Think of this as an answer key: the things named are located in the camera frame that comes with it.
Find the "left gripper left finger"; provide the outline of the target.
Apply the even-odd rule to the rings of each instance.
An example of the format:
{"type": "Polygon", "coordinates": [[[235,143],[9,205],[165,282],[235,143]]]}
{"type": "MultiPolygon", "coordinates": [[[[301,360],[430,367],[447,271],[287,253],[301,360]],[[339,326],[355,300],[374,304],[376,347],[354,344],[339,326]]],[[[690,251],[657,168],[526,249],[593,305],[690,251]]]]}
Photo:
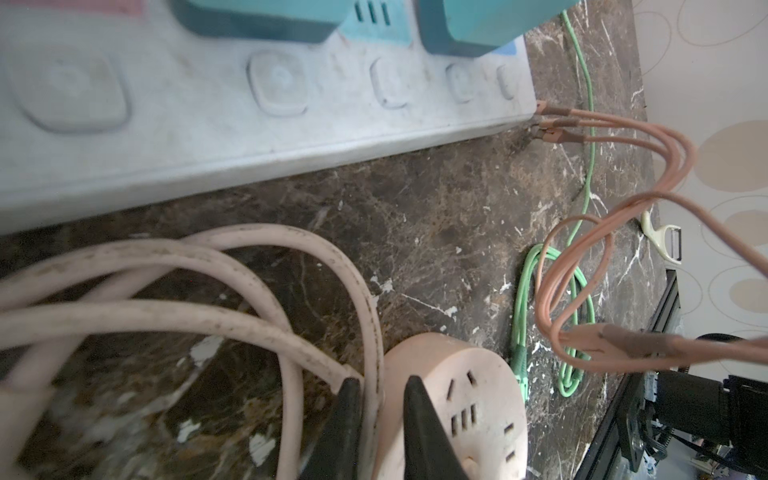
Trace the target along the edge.
{"type": "Polygon", "coordinates": [[[356,479],[362,423],[362,387],[346,378],[331,415],[299,479],[356,479]]]}

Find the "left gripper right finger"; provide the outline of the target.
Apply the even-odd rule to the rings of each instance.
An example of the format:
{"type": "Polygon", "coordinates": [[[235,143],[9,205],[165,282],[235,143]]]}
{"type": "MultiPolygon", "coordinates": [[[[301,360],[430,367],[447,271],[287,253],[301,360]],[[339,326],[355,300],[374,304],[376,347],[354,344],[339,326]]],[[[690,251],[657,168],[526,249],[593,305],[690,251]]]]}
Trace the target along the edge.
{"type": "Polygon", "coordinates": [[[403,399],[404,478],[468,480],[419,376],[411,375],[403,399]]]}

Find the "pink round socket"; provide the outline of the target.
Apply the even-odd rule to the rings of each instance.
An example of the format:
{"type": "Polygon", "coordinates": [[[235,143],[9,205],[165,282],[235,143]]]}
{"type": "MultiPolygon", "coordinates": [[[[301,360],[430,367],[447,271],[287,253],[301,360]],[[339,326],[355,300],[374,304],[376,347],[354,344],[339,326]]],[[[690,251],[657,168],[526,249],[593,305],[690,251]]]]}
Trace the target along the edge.
{"type": "Polygon", "coordinates": [[[518,381],[496,353],[440,333],[422,333],[384,356],[385,400],[379,415],[375,479],[405,469],[404,391],[419,376],[458,461],[471,479],[523,479],[526,410],[518,381]]]}

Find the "dark teal plug adapter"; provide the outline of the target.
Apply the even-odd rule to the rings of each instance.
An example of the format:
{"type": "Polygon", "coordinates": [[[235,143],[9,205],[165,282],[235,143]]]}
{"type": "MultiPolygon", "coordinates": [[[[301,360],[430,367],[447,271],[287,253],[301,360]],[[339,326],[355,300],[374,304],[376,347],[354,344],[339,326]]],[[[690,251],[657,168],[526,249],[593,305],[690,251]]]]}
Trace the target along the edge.
{"type": "Polygon", "coordinates": [[[576,0],[418,0],[414,3],[427,52],[477,58],[576,5],[576,0]]]}

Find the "teal blue plug adapter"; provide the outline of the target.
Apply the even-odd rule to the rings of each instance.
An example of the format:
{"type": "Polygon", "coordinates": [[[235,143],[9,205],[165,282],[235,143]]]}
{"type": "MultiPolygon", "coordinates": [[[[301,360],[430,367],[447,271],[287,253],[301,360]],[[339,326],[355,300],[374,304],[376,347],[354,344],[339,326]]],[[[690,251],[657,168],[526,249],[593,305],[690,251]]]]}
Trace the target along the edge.
{"type": "Polygon", "coordinates": [[[339,1],[173,0],[169,7],[187,30],[205,37],[324,42],[352,12],[339,1]]]}

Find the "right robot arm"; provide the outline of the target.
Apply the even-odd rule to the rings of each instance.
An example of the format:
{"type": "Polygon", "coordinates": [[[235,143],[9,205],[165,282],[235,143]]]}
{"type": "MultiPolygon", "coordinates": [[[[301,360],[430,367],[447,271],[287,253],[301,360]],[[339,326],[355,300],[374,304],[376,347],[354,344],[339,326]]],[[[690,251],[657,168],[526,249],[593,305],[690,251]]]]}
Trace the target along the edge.
{"type": "Polygon", "coordinates": [[[730,375],[715,381],[688,365],[646,381],[646,449],[662,454],[673,438],[718,464],[767,477],[767,383],[730,375]]]}

